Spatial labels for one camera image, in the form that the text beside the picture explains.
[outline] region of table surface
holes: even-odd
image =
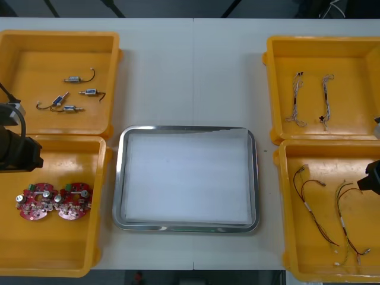
[[[98,269],[278,270],[284,251],[267,75],[275,34],[379,36],[380,20],[2,18],[0,30],[97,30],[120,35],[114,150],[102,196]],[[112,221],[116,150],[130,125],[242,126],[255,136],[258,228],[248,234],[127,232]]]

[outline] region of tray rim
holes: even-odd
[[[142,231],[160,231],[160,232],[217,232],[217,233],[246,233],[253,231],[259,223],[259,201],[258,201],[258,166],[257,166],[257,150],[256,142],[252,133],[248,130],[248,137],[252,144],[252,180],[250,185],[250,197],[254,197],[254,202],[251,199],[251,206],[255,207],[255,219],[252,219],[251,224],[241,225],[222,225],[212,223],[178,223],[178,222],[125,222],[121,217],[121,201],[124,184],[125,170],[125,141],[131,131],[142,130],[174,130],[174,131],[219,131],[230,129],[246,129],[241,127],[222,127],[222,126],[161,126],[161,125],[135,125],[130,126],[123,131],[120,136],[118,159],[116,163],[116,180],[115,191],[112,204],[112,218],[115,225],[123,230],[142,230]]]

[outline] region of electronic component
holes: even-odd
[[[327,121],[330,120],[330,116],[331,116],[330,104],[328,102],[328,97],[327,97],[327,81],[328,80],[333,80],[333,79],[334,79],[334,74],[327,74],[322,79],[322,86],[323,86],[323,91],[324,91],[324,94],[325,94],[326,115],[320,116],[319,117],[319,122],[322,123],[322,124],[324,124],[325,131],[327,130]]]
[[[299,89],[303,86],[303,81],[302,81],[302,75],[303,72],[297,72],[296,76],[294,76],[293,79],[293,93],[294,93],[294,100],[293,100],[293,113],[290,117],[286,118],[285,121],[287,122],[296,122],[297,126],[300,127],[305,127],[308,124],[305,123],[304,121],[300,121],[297,119],[298,116],[298,109],[297,109],[297,96],[298,96],[298,91]]]
[[[66,92],[64,95],[62,96],[58,96],[54,101],[53,101],[53,106],[60,106],[61,103],[63,102],[63,100],[65,100],[65,97],[69,95],[68,92]]]
[[[91,209],[93,190],[86,183],[67,184],[54,198],[54,206],[59,216],[66,220],[76,220]]]
[[[84,109],[79,108],[79,107],[75,107],[74,105],[65,105],[64,109],[61,111],[64,111],[66,113],[77,113],[79,111],[84,111]]]
[[[84,82],[90,82],[95,77],[95,69],[93,67],[90,68],[94,74],[89,80],[83,80],[83,78],[80,78],[79,76],[69,76],[67,79],[64,79],[64,82],[68,83],[84,83]]]
[[[79,94],[87,95],[87,96],[89,96],[89,97],[98,96],[98,95],[103,95],[103,96],[99,99],[99,102],[102,101],[103,98],[104,98],[105,95],[106,95],[105,92],[99,92],[99,91],[97,91],[95,88],[92,88],[92,89],[86,89],[85,91],[80,91]]]
[[[51,198],[58,192],[48,183],[30,184],[21,195],[16,196],[16,207],[26,220],[40,220],[54,209]]]
[[[52,102],[52,104],[50,106],[48,106],[48,107],[40,107],[41,102],[37,101],[36,109],[37,110],[47,110],[47,109],[50,109],[50,111],[51,111],[53,107],[60,106],[64,102],[66,96],[69,95],[69,94],[70,94],[69,92],[66,92],[64,95],[58,96],[56,99],[54,99],[54,101]]]

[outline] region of floor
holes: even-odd
[[[136,271],[91,270],[83,278],[0,277],[1,285],[130,285]],[[206,280],[212,285],[270,284],[273,271],[143,271],[145,285],[177,285],[179,280]]]
[[[5,0],[19,17],[53,17],[43,0]],[[61,17],[114,18],[100,0],[50,0]],[[300,0],[242,0],[231,18],[293,18]],[[219,18],[233,0],[114,0],[131,18]]]

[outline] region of yellow plastic bin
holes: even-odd
[[[0,33],[0,82],[21,100],[26,111],[28,134],[112,135],[110,124],[116,83],[119,36],[96,31],[24,31]],[[65,83],[70,76],[79,76],[87,83]],[[104,99],[78,92],[96,88],[105,92]],[[59,96],[70,92],[65,105],[85,111],[76,114],[37,110],[36,103],[49,106]],[[0,102],[7,97],[0,92]],[[18,127],[9,128],[18,132]]]
[[[337,213],[335,192],[346,180],[363,178],[368,163],[380,159],[380,141],[358,140],[286,140],[274,153],[283,201],[285,248],[283,264],[300,281],[380,282],[380,196],[372,191],[350,191],[340,200],[340,209],[349,238],[359,251],[371,251],[360,258],[349,248]],[[326,183],[308,183],[305,200],[318,223],[339,246],[331,246],[318,231],[307,206],[293,186],[295,177],[300,191],[308,179]]]
[[[380,37],[273,36],[263,55],[267,66],[274,144],[283,140],[375,140],[380,116]],[[286,122],[293,111],[293,79],[303,72],[297,98],[298,118],[307,127]],[[326,130],[319,117],[326,106],[322,78],[328,82],[331,119]]]
[[[106,142],[91,136],[32,137],[42,145],[41,169],[0,175],[0,275],[81,277],[100,257],[97,246],[100,196],[110,152]],[[64,189],[73,182],[93,187],[91,211],[78,220],[64,220],[57,211],[38,221],[25,220],[15,198],[30,183],[46,182]]]

